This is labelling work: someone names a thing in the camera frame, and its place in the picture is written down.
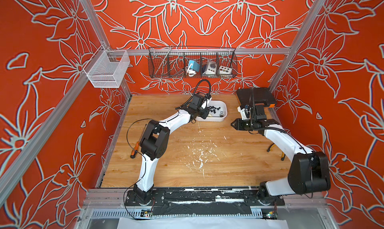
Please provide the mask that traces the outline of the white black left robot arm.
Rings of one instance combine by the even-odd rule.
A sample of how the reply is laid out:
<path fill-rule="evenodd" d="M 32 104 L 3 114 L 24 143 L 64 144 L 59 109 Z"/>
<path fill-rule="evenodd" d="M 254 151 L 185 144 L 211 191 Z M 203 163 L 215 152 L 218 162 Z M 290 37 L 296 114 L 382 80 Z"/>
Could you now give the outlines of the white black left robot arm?
<path fill-rule="evenodd" d="M 195 121 L 197 117 L 208 117 L 211 92 L 210 81 L 201 79 L 191 97 L 175 108 L 177 113 L 161 121 L 148 119 L 149 123 L 139 139 L 139 155 L 142 156 L 140 175 L 138 181 L 133 184 L 134 195 L 141 204 L 146 205 L 152 200 L 156 167 L 166 152 L 170 135 L 180 127 Z"/>

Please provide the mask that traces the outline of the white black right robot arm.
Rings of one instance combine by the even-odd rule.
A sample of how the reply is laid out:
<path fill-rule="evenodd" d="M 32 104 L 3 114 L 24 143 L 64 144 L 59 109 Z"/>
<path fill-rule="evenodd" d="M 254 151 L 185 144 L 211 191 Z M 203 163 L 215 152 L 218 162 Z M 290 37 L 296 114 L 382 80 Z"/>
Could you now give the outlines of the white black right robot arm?
<path fill-rule="evenodd" d="M 232 122 L 237 131 L 259 134 L 270 140 L 290 160 L 285 178 L 260 183 L 257 200 L 264 206 L 285 195 L 313 195 L 331 188 L 328 157 L 301 144 L 274 119 L 268 119 L 265 108 L 272 108 L 276 100 L 268 88 L 239 89 L 241 118 Z"/>

